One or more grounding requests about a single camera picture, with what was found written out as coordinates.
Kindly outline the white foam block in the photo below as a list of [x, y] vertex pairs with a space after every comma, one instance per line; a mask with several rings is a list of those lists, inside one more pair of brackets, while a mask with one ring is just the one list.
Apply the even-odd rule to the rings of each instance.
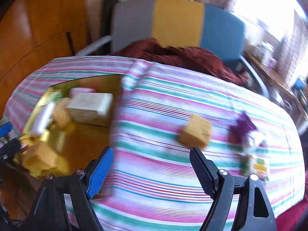
[[53, 101], [50, 101], [40, 107], [39, 112], [35, 117], [34, 123], [32, 124], [30, 136], [36, 138], [45, 132], [47, 126], [50, 123], [55, 107], [56, 103]]

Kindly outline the white plastic packet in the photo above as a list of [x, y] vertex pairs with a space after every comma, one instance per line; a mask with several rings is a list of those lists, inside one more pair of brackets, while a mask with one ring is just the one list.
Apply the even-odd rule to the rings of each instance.
[[261, 144], [267, 144], [267, 138], [266, 135], [259, 130], [253, 130], [242, 137], [241, 144], [242, 153], [244, 155], [250, 155], [253, 154]]

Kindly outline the purple foil wrapper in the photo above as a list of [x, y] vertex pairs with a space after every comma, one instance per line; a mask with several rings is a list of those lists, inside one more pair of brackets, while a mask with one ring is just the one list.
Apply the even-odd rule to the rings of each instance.
[[258, 128], [246, 112], [242, 112], [235, 123], [229, 126], [229, 139], [242, 144], [249, 133], [257, 130]]

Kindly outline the large beige carton box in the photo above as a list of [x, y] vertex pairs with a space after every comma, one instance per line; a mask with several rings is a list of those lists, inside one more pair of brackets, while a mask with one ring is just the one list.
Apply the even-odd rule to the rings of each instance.
[[75, 122], [106, 127], [110, 123], [112, 93], [80, 93], [66, 105]]

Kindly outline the pink soap packet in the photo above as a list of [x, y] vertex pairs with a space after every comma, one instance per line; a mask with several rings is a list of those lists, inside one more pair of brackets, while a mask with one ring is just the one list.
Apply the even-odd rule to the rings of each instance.
[[83, 88], [83, 87], [74, 87], [69, 91], [69, 97], [72, 99], [74, 96], [81, 93], [95, 93], [95, 89], [92, 88]]

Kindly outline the yellow green snack packet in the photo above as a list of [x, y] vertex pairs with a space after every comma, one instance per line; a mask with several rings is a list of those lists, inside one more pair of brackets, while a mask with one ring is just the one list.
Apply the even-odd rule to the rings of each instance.
[[61, 90], [47, 90], [43, 96], [41, 96], [41, 99], [39, 101], [39, 105], [45, 105], [49, 102], [57, 102], [58, 100], [62, 99], [64, 96], [61, 92]]

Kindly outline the gold cardboard box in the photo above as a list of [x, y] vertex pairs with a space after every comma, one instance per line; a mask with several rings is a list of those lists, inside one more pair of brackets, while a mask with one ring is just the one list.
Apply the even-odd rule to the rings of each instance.
[[36, 177], [29, 173], [27, 169], [22, 166], [23, 153], [29, 146], [42, 141], [47, 143], [54, 151], [63, 156], [69, 164], [70, 174], [79, 168], [85, 168], [86, 165], [93, 159], [96, 159], [101, 151], [109, 146], [110, 128], [115, 110], [115, 104], [118, 101], [118, 96], [122, 90], [121, 88], [121, 74], [110, 74], [105, 76], [95, 76], [89, 78], [75, 79], [60, 84], [52, 85], [46, 89], [61, 90], [64, 98], [69, 98], [69, 91], [74, 87], [92, 88], [96, 93], [112, 93], [113, 105], [111, 109], [110, 123], [106, 127], [78, 123], [73, 119], [63, 129], [55, 123], [53, 118], [47, 126], [45, 132], [39, 137], [30, 136], [32, 124], [42, 105], [39, 101], [30, 113], [28, 120], [23, 128], [21, 137], [19, 138], [22, 149], [15, 155], [14, 163], [21, 171], [25, 171], [30, 176], [42, 180], [43, 177]]

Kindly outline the striped pink green bedsheet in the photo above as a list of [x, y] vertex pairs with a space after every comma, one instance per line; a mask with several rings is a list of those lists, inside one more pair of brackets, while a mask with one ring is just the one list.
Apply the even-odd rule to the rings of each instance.
[[79, 78], [120, 75], [114, 164], [93, 208], [105, 230], [198, 230], [211, 198], [189, 161], [191, 147], [233, 175], [263, 180], [274, 216], [303, 200], [300, 137], [269, 99], [218, 78], [125, 57], [65, 57], [31, 73], [4, 116], [20, 134], [45, 91]]

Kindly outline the blue bag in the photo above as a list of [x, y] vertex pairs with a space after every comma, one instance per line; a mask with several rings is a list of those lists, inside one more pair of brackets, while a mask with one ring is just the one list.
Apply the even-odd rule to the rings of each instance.
[[294, 85], [292, 86], [292, 90], [305, 89], [305, 87], [306, 87], [306, 79], [303, 77], [298, 77]]

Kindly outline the wooden side table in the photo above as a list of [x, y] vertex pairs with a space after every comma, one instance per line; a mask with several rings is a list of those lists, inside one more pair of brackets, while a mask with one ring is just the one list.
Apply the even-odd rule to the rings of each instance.
[[264, 80], [272, 102], [285, 109], [291, 115], [305, 114], [303, 106], [291, 90], [291, 87], [286, 84], [272, 67], [265, 66], [247, 51], [244, 52], [244, 57], [253, 66], [262, 80]]

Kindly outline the wooden wardrobe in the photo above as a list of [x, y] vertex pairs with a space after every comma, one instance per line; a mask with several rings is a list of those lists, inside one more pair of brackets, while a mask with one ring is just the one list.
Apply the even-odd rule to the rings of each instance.
[[1, 110], [29, 74], [90, 40], [85, 0], [15, 0], [1, 20]]

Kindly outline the dark red quilted blanket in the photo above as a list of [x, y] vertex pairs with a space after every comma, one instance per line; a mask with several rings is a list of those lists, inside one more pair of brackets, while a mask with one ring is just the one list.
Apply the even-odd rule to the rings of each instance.
[[219, 57], [206, 49], [194, 46], [184, 48], [168, 46], [164, 48], [154, 38], [132, 42], [123, 49], [114, 52], [113, 55], [185, 68], [240, 86], [246, 85], [248, 80], [245, 75], [231, 71]]

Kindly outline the grey yellow blue chair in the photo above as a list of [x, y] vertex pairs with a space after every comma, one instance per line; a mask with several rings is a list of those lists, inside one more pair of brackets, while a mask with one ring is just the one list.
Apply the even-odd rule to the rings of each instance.
[[162, 46], [200, 47], [231, 70], [241, 64], [257, 92], [269, 98], [264, 82], [243, 57], [244, 36], [244, 22], [214, 5], [189, 0], [103, 0], [101, 38], [77, 55], [90, 55], [104, 45], [103, 54], [108, 55], [147, 38]]

